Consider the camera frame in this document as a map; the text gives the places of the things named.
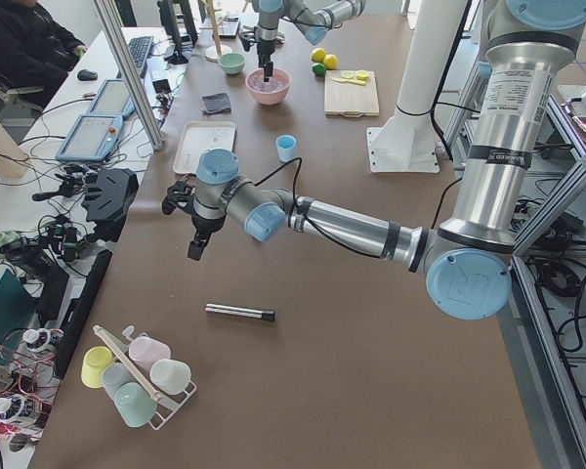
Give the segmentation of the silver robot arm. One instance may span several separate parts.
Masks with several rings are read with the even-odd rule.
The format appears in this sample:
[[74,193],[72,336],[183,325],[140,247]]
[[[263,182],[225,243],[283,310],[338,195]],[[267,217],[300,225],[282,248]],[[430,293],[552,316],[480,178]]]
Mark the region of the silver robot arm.
[[273,76],[272,54],[281,20],[293,23],[308,42],[317,45],[330,29],[339,27],[345,21],[359,17],[366,2],[359,0],[336,1],[320,10],[312,11],[305,1],[259,0],[252,1],[252,8],[258,14],[258,22],[249,30],[239,32],[241,45],[249,52],[256,46],[258,66],[263,79],[269,82]]
[[[464,28],[470,1],[422,1],[406,60],[395,114],[372,130],[369,156],[419,171],[423,137],[432,137],[431,114]],[[252,1],[258,22],[245,52],[257,46],[259,72],[274,73],[279,22],[290,21],[316,45],[330,29],[359,17],[366,1],[336,1],[316,12],[305,1]],[[529,169],[550,90],[558,72],[571,64],[586,24],[586,1],[484,1],[481,51],[491,66],[475,138],[468,150],[452,215],[439,227],[409,229],[311,197],[257,187],[239,175],[238,158],[228,149],[209,149],[197,164],[195,184],[176,182],[162,211],[188,213],[196,228],[188,257],[200,260],[211,234],[232,218],[259,241],[287,227],[321,235],[355,254],[402,263],[425,274],[438,308],[462,320],[497,313],[508,301],[508,259],[515,248],[509,231],[516,201]],[[430,156],[430,162],[436,159]]]

